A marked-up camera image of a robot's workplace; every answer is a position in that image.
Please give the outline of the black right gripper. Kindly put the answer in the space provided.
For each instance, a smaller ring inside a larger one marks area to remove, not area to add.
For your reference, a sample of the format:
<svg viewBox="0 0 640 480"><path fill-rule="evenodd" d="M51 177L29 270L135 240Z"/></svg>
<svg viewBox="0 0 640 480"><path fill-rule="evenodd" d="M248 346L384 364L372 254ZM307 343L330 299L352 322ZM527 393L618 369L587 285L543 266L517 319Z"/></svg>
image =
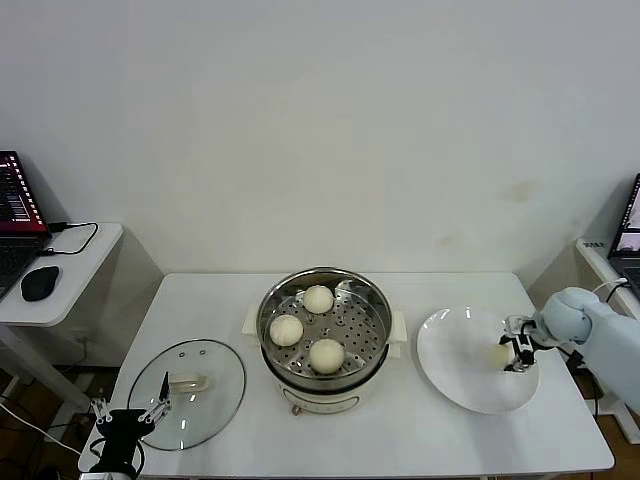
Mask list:
<svg viewBox="0 0 640 480"><path fill-rule="evenodd" d="M534 349L543 348L533 337L536 332L537 324L531 317L511 315L503 320L499 344L512 347L514 352L514 358L504 367L506 372L524 373L536 363Z"/></svg>

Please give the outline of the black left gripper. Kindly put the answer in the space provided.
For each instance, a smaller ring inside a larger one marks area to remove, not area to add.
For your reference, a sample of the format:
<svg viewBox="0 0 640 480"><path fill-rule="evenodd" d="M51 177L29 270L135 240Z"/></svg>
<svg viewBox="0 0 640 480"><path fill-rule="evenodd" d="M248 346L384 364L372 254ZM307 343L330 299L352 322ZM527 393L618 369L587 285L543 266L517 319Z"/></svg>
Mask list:
<svg viewBox="0 0 640 480"><path fill-rule="evenodd" d="M110 412L105 398L92 398L98 432L105 439L101 460L131 463L139 441L153 432L158 422L171 410L169 372L164 374L158 399L150 409L116 409Z"/></svg>

